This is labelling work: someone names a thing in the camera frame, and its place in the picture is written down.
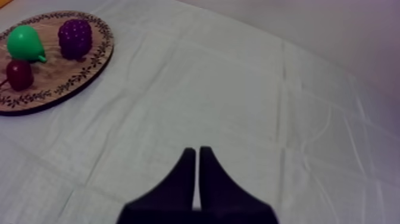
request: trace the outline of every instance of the pear stem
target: pear stem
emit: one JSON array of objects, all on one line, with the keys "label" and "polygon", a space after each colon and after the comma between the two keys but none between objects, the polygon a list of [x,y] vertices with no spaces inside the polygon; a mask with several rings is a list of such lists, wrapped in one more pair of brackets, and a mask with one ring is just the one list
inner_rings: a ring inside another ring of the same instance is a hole
[{"label": "pear stem", "polygon": [[47,59],[46,59],[44,56],[39,55],[38,57],[39,57],[39,61],[40,61],[41,63],[46,63]]}]

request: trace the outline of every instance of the table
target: table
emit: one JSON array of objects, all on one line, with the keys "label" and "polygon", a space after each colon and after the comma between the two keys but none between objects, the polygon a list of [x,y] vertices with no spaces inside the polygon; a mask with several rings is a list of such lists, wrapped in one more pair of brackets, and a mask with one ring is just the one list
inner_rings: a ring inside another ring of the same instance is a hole
[{"label": "table", "polygon": [[53,10],[105,20],[114,55],[74,98],[0,117],[1,223],[114,223],[201,145],[281,223],[400,221],[400,107],[367,83],[172,0],[15,0],[0,29]]}]

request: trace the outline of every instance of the toy pear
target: toy pear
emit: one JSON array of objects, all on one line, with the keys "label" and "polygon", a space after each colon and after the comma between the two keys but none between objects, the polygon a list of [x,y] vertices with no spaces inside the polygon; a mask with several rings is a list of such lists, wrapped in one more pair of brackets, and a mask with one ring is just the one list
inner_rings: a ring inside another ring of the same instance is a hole
[{"label": "toy pear", "polygon": [[32,26],[17,26],[8,36],[7,49],[14,59],[46,62],[45,50]]}]

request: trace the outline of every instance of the plastic fruit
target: plastic fruit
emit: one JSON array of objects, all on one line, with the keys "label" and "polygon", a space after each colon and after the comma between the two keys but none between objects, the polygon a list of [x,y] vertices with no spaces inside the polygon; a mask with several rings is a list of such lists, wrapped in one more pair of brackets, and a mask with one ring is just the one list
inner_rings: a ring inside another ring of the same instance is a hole
[{"label": "plastic fruit", "polygon": [[6,69],[7,80],[15,91],[29,88],[33,83],[33,74],[30,64],[23,60],[12,60]]},{"label": "plastic fruit", "polygon": [[81,59],[92,48],[92,28],[86,20],[68,20],[58,31],[61,54],[66,59]]},{"label": "plastic fruit", "polygon": [[8,36],[7,49],[13,59],[46,62],[45,50],[32,26],[17,26]]}]

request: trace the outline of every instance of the wooden plate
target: wooden plate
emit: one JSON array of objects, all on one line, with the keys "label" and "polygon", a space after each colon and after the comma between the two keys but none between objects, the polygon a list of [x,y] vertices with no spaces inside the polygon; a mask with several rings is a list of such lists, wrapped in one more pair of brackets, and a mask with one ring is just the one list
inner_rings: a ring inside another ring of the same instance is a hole
[{"label": "wooden plate", "polygon": [[[58,29],[65,21],[79,18],[92,28],[92,49],[82,60],[66,60],[58,45]],[[5,68],[11,61],[7,37],[19,25],[34,27],[43,43],[47,62],[31,64],[35,77],[33,85],[16,92],[8,83],[0,87],[0,115],[17,116],[35,113],[57,105],[87,87],[107,65],[114,46],[108,25],[94,15],[77,11],[56,11],[37,15],[0,34],[0,82],[6,79]]]}]

